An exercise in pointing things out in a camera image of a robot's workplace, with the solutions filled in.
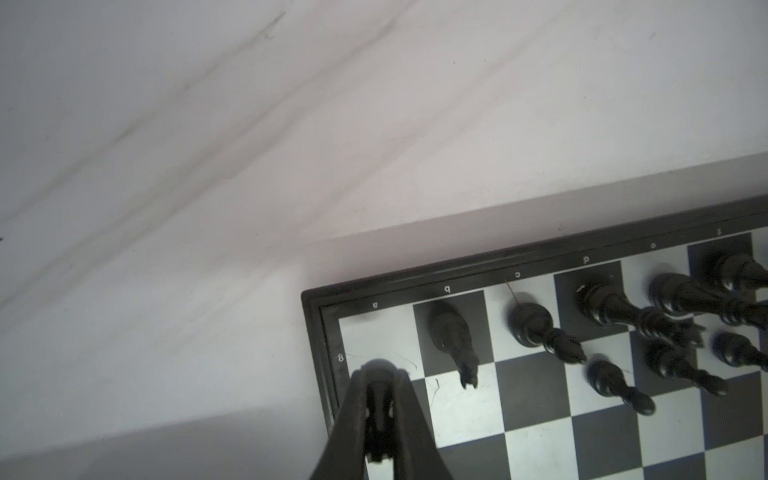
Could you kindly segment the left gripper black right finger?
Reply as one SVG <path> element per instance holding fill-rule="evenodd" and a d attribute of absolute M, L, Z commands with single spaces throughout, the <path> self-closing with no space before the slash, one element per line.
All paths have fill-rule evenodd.
<path fill-rule="evenodd" d="M 393 380 L 394 478 L 447 479 L 452 475 L 440 456 L 405 370 Z"/>

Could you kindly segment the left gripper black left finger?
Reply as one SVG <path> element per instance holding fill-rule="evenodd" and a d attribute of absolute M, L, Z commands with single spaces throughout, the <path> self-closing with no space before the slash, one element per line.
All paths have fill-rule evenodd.
<path fill-rule="evenodd" d="M 364 476 L 368 374 L 353 373 L 326 447 L 311 480 Z"/>

